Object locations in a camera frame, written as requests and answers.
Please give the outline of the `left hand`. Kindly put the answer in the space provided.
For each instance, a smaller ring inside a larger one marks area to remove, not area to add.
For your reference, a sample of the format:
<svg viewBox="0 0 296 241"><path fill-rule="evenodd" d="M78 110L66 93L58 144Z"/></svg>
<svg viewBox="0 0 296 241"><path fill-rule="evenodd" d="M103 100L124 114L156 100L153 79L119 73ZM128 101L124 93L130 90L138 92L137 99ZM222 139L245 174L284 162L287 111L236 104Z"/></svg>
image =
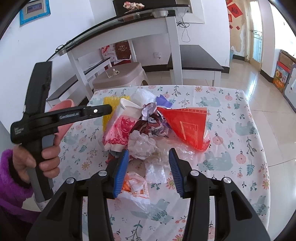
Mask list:
<svg viewBox="0 0 296 241"><path fill-rule="evenodd" d="M40 170L47 178L55 178L59 175L60 169L60 141L55 141L55 144L42 151L44 161L39 164ZM25 183L30 182L28 175L29 168L36 168L37 162L30 152L21 145L14 146L13 148L13 167L15 168L18 176Z"/></svg>

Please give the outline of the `purple fuzzy sleeve forearm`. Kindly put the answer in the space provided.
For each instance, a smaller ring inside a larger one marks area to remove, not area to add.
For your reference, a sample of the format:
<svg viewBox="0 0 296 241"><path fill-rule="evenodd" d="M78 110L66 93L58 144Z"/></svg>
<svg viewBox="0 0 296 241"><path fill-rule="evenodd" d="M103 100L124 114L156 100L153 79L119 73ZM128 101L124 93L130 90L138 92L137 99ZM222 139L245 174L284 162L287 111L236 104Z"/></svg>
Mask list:
<svg viewBox="0 0 296 241"><path fill-rule="evenodd" d="M21 180L13 167L13 151L1 155L1 240L26 240L39 211L23 209L23 202L32 197L30 184Z"/></svg>

